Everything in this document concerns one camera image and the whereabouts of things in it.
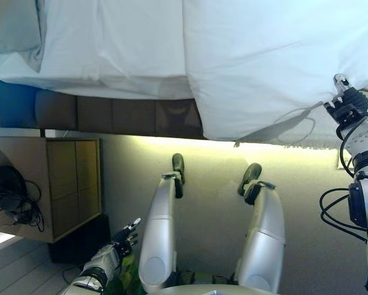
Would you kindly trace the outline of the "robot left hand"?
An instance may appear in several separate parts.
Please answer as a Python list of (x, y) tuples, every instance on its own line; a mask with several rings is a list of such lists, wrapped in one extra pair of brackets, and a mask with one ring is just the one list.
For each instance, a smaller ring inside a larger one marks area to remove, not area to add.
[(138, 234), (134, 234), (134, 231), (140, 223), (141, 218), (136, 218), (112, 236), (112, 242), (120, 257), (131, 255), (132, 246), (138, 242)]

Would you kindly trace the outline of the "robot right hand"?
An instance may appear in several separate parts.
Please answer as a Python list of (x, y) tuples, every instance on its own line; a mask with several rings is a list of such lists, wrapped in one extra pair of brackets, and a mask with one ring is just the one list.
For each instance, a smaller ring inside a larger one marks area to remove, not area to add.
[(334, 76), (334, 84), (338, 93), (331, 102), (324, 103), (327, 113), (340, 125), (359, 121), (368, 111), (367, 97), (343, 74)]

